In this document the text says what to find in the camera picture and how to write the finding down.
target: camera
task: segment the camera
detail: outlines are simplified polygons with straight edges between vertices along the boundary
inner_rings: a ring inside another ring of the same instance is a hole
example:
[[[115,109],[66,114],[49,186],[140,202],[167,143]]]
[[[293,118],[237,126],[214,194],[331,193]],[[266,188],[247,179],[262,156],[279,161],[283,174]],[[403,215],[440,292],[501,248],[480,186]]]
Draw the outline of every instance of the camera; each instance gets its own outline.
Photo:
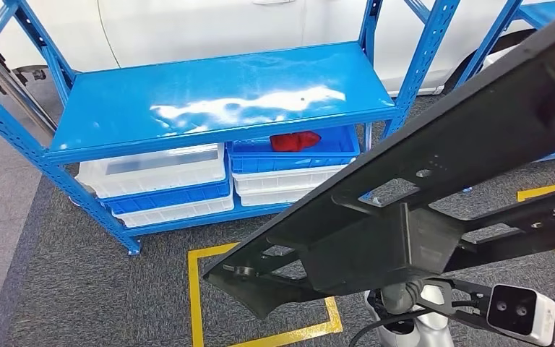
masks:
[[[505,335],[550,346],[554,340],[555,301],[533,289],[497,284],[492,288],[486,320]]]

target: black metal bracket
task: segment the black metal bracket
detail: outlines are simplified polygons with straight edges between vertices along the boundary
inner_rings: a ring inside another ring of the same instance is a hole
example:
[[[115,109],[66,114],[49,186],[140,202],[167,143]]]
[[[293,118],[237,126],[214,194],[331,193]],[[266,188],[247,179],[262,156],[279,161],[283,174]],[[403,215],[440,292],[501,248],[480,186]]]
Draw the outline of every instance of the black metal bracket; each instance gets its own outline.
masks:
[[[555,152],[555,22],[435,103],[209,266],[204,278],[258,317],[555,249],[555,192],[472,220],[429,205]],[[358,197],[393,179],[416,188],[383,206]],[[505,223],[517,231],[461,237]],[[267,258],[274,245],[290,247]],[[307,276],[274,273],[300,260]]]

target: white storage bin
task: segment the white storage bin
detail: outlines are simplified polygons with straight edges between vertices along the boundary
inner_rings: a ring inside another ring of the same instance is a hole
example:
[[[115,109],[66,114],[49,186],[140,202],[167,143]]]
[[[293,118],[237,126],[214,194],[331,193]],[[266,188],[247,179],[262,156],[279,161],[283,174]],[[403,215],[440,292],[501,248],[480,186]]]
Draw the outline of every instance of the white storage bin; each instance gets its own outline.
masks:
[[[227,197],[188,202],[186,204],[153,208],[151,210],[122,213],[120,215],[113,214],[113,216],[122,219],[124,225],[127,227],[133,228],[135,226],[147,226],[149,224],[225,212],[234,208],[233,182],[231,181],[231,193]]]
[[[80,163],[76,176],[101,198],[203,184],[224,178],[223,143],[85,161]]]
[[[315,187],[294,188],[294,189],[272,189],[258,192],[250,192],[241,194],[241,206],[257,206],[283,204],[287,202],[295,202],[301,199],[305,194],[314,190]]]
[[[233,173],[233,178],[235,190],[243,195],[273,189],[314,188],[345,167],[346,165],[337,165],[258,173]]]

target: blue storage bin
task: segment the blue storage bin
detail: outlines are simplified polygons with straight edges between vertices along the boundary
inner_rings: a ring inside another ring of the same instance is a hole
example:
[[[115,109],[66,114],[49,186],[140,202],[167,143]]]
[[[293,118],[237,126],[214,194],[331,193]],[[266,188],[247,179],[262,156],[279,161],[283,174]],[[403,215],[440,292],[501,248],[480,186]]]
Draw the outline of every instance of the blue storage bin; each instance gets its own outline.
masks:
[[[227,143],[235,174],[349,164],[361,154],[354,125],[316,129],[321,140],[301,152],[274,152],[269,137]]]
[[[226,197],[231,193],[231,170],[227,153],[224,155],[224,165],[226,175],[222,181],[122,195],[119,197],[108,197],[99,199],[99,201],[104,206],[112,209],[113,213],[120,215],[122,213],[149,210],[151,208]]]

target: plastic bin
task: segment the plastic bin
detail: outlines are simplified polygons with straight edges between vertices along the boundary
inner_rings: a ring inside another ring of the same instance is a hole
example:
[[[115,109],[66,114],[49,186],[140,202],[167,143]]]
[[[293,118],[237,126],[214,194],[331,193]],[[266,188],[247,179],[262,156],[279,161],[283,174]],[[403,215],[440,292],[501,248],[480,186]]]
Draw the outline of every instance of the plastic bin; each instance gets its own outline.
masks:
[[[271,189],[314,188],[345,167],[345,165],[337,165],[296,170],[233,173],[233,179],[238,194],[263,192]]]
[[[224,167],[227,174],[222,181],[120,197],[108,197],[99,199],[99,201],[109,207],[113,213],[122,214],[226,197],[231,193],[231,168],[227,155],[224,155]]]
[[[305,194],[314,190],[315,187],[294,188],[294,189],[273,189],[260,192],[249,192],[245,194],[237,193],[241,198],[241,206],[258,206],[282,204],[295,202]]]
[[[128,228],[136,226],[147,226],[150,224],[164,223],[172,220],[197,217],[230,211],[235,208],[233,202],[233,180],[229,184],[229,195],[210,200],[188,202],[186,204],[153,208],[151,210],[141,210],[131,213],[112,215],[121,219]]]
[[[125,155],[82,162],[76,179],[99,198],[222,181],[224,144]]]
[[[315,168],[350,163],[361,151],[354,125],[314,130],[322,138],[301,152],[274,152],[269,137],[227,143],[233,172],[256,172]]]

